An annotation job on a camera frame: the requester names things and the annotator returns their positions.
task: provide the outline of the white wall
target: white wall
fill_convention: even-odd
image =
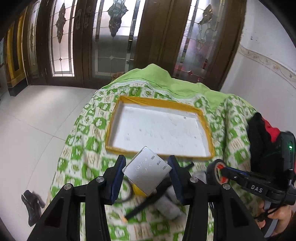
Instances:
[[[296,73],[296,48],[277,18],[259,0],[247,0],[240,44]],[[296,135],[296,83],[236,53],[221,92],[248,101],[271,125]]]

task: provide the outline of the human hand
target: human hand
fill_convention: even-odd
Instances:
[[[265,212],[263,207],[264,207],[264,201],[261,201],[259,204],[257,215]],[[279,220],[271,236],[280,234],[286,229],[286,227],[290,222],[290,219],[292,217],[292,207],[290,205],[282,206],[274,213],[268,215],[268,217],[271,219]],[[263,220],[262,222],[257,222],[257,224],[258,224],[258,227],[261,229],[265,225],[265,220]]]

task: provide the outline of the black boot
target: black boot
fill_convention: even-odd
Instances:
[[[41,216],[40,207],[44,208],[45,205],[38,195],[31,193],[29,190],[26,190],[21,198],[28,210],[29,226],[32,227],[35,223],[37,223]]]

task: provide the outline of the yellow tape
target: yellow tape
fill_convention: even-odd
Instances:
[[[141,196],[141,197],[147,197],[147,195],[140,188],[138,188],[135,184],[132,184],[131,186],[133,188],[133,192],[135,195]]]
[[[106,132],[105,149],[107,151],[110,151],[110,152],[113,152],[113,153],[116,153],[119,155],[126,154],[126,155],[130,155],[130,156],[134,156],[135,154],[137,154],[137,152],[130,152],[130,151],[127,151],[127,150],[124,150],[121,148],[109,146],[109,137],[110,137],[111,127],[112,127],[112,123],[113,123],[113,117],[114,117],[114,113],[117,111],[117,108],[118,108],[120,102],[125,103],[125,104],[139,104],[139,105],[143,105],[143,106],[162,107],[162,108],[181,110],[181,111],[192,112],[192,113],[197,114],[198,119],[199,119],[203,129],[205,130],[210,156],[203,156],[203,157],[179,156],[179,157],[194,158],[194,159],[198,159],[199,161],[206,161],[206,160],[209,160],[214,157],[215,149],[214,149],[214,146],[212,143],[211,131],[207,125],[207,122],[206,122],[204,116],[203,116],[203,112],[200,109],[197,109],[191,105],[178,103],[178,102],[174,102],[174,101],[169,101],[169,100],[151,99],[151,98],[144,98],[144,97],[130,97],[130,96],[119,96],[119,98],[116,102],[111,120],[108,124],[107,132]]]

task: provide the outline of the door frame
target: door frame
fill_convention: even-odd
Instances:
[[[244,27],[246,6],[247,0],[227,1],[221,37],[205,76],[205,85],[212,90],[220,91],[230,70]]]
[[[45,76],[42,75],[42,72],[39,69],[39,64],[37,62],[37,59],[36,59],[36,62],[37,62],[39,77],[32,78],[31,73],[28,71],[30,69],[30,64],[29,64],[29,52],[28,52],[28,48],[27,48],[27,46],[28,46],[28,31],[27,31],[27,29],[29,27],[29,21],[30,21],[30,17],[31,17],[32,8],[37,1],[38,0],[32,1],[26,10],[24,27],[23,27],[23,32],[22,32],[22,55],[23,55],[24,69],[25,69],[25,74],[27,77],[28,84],[29,85],[46,85]],[[36,58],[37,58],[37,49],[36,49],[37,47],[36,46],[37,46],[37,42],[35,45]]]
[[[86,14],[83,20],[83,34],[82,34],[82,63],[83,63],[83,80],[84,86],[87,88],[98,89],[110,82],[106,82],[100,78],[92,76],[92,62],[91,62],[91,49],[92,49],[92,31],[95,16],[95,9],[97,2],[101,0],[87,0]]]

